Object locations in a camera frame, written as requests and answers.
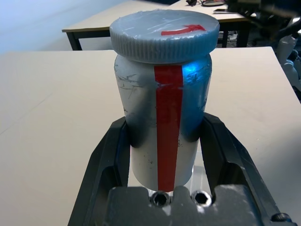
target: black table leg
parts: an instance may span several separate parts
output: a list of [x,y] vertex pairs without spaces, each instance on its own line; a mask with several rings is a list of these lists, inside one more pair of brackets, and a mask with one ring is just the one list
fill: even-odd
[[250,26],[238,31],[236,47],[247,47],[249,39]]
[[82,50],[79,39],[76,39],[73,32],[67,32],[72,50]]
[[228,31],[223,31],[222,35],[222,48],[227,47],[227,42],[228,42]]

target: table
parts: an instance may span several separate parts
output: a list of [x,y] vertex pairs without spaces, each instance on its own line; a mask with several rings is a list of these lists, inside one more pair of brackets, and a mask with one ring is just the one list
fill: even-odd
[[[301,224],[301,105],[272,49],[219,48],[211,56],[206,111],[247,148],[280,210]],[[115,57],[111,50],[0,56],[3,225],[67,225],[92,151],[123,116]]]
[[166,5],[142,0],[128,0],[102,11],[84,21],[62,29],[66,32],[73,50],[82,50],[79,39],[110,36],[110,25],[119,17],[138,11],[165,8]]
[[221,24],[220,30],[224,31],[223,47],[226,47],[227,45],[228,31],[238,31],[237,47],[246,47],[247,45],[251,24],[246,18],[238,14],[213,14],[213,10],[217,8],[226,8],[226,6],[208,8],[197,5],[191,7],[187,6],[185,0],[180,0],[169,7],[148,1],[129,0],[108,10],[102,11],[82,22],[64,28],[62,31],[67,33],[73,50],[82,50],[79,39],[109,37],[109,27],[111,23],[119,17],[138,11],[154,10],[158,8],[191,10],[209,14],[219,20]]

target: bottle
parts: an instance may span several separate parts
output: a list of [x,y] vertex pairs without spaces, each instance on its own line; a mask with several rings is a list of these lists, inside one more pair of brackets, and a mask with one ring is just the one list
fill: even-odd
[[170,192],[192,174],[219,23],[184,10],[144,11],[110,26],[114,70],[137,180]]

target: red tape strip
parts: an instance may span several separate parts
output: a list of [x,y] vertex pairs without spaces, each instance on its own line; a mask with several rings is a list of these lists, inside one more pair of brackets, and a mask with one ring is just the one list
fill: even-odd
[[158,190],[174,189],[183,90],[182,66],[155,66]]

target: screw hole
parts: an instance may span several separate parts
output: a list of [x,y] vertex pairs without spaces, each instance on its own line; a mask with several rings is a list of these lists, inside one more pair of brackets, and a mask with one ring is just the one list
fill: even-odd
[[151,197],[152,203],[156,206],[165,206],[170,203],[170,198],[165,192],[156,192]]
[[195,197],[198,204],[205,204],[207,202],[207,197],[203,193],[198,193]]
[[191,195],[192,200],[201,206],[204,207],[208,207],[212,204],[212,199],[211,196],[203,191],[195,191],[192,195]]

